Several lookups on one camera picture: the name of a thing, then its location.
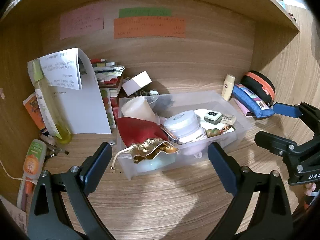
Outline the black orange zip case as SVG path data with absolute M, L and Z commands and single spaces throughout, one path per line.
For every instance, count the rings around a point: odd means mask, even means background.
M 273 105 L 276 89 L 270 79 L 264 74 L 250 70 L 243 75 L 240 83 L 261 98 L 268 106 Z

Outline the orange booklet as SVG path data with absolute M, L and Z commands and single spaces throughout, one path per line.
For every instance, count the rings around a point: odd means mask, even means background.
M 46 131 L 46 125 L 45 125 L 44 120 L 42 118 L 42 114 L 41 114 L 41 111 L 39 108 L 39 104 L 38 104 L 35 92 L 33 92 L 33 94 L 28 96 L 23 101 L 23 105 L 24 105 L 25 109 L 27 110 L 27 112 L 29 113 L 29 115 L 31 116 L 35 125 L 38 127 L 38 129 L 41 132 Z

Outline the green paper note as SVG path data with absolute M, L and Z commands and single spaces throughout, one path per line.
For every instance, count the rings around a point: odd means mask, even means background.
M 133 7 L 119 10 L 119 18 L 140 16 L 171 16 L 172 10 L 164 7 Z

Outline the cream lotion bottle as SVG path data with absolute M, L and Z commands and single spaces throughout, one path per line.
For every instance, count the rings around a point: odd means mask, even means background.
M 235 84 L 235 77 L 231 74 L 227 74 L 224 80 L 221 96 L 224 100 L 229 101 L 233 92 Z

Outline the mint green bottle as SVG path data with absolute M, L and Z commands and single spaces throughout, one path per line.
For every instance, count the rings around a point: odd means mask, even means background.
M 140 163 L 135 164 L 135 168 L 138 173 L 145 173 L 164 168 L 174 163 L 175 160 L 176 154 L 160 153 L 152 160 L 143 160 Z

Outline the orange paper note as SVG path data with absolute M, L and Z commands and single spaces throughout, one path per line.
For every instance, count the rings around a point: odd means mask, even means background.
M 170 16 L 135 16 L 114 19 L 114 39 L 160 36 L 185 38 L 185 19 Z

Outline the pink paper note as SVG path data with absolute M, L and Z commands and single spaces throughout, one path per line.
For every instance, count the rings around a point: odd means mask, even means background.
M 103 5 L 93 3 L 60 16 L 60 40 L 104 28 Z

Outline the yellow liquid spray bottle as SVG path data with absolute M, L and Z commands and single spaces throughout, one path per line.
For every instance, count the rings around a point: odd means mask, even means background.
M 72 135 L 66 123 L 57 110 L 47 79 L 41 69 L 40 61 L 32 61 L 35 94 L 40 107 L 42 118 L 48 129 L 48 133 L 60 144 L 71 142 Z

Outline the blue patchwork pouch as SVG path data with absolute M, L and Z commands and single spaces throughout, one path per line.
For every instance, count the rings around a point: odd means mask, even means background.
M 257 119 L 274 115 L 274 111 L 261 98 L 240 83 L 234 85 L 232 96 L 252 112 Z

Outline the pink round jar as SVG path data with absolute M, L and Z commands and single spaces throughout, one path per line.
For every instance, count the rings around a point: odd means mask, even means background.
M 207 139 L 206 130 L 200 127 L 194 133 L 189 134 L 186 137 L 181 137 L 177 139 L 176 143 L 178 145 L 189 144 L 195 141 Z M 204 144 L 199 144 L 196 146 L 185 146 L 183 148 L 180 147 L 181 155 L 197 155 L 204 149 Z

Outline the clear plastic storage bin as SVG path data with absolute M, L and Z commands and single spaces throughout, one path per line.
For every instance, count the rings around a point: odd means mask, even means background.
M 209 144 L 215 141 L 225 151 L 233 151 L 251 128 L 245 117 L 213 90 L 153 95 L 145 100 L 160 118 L 161 131 L 179 150 L 161 152 L 139 163 L 131 154 L 121 154 L 118 161 L 127 179 L 204 161 Z

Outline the small white pink box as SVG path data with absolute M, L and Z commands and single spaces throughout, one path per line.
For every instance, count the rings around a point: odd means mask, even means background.
M 127 94 L 127 96 L 131 96 L 138 90 L 152 83 L 151 78 L 149 77 L 146 71 L 141 72 L 140 74 L 134 76 L 133 78 L 123 82 L 122 88 Z

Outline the small patterned eraser box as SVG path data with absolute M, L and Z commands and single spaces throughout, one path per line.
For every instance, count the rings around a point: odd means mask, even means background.
M 204 115 L 204 120 L 211 124 L 218 124 L 222 120 L 222 114 L 216 111 L 209 111 Z

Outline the red gold drawstring pouch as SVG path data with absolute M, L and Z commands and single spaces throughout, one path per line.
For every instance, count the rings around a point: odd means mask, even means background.
M 112 159 L 111 170 L 114 171 L 116 159 L 122 154 L 130 154 L 134 164 L 153 160 L 159 154 L 176 154 L 176 143 L 170 142 L 168 136 L 158 124 L 152 121 L 121 117 L 117 120 L 119 135 L 125 144 Z

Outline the stack of books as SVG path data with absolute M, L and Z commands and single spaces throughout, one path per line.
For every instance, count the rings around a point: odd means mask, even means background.
M 109 126 L 116 128 L 114 109 L 123 83 L 125 67 L 107 59 L 90 59 L 97 78 Z

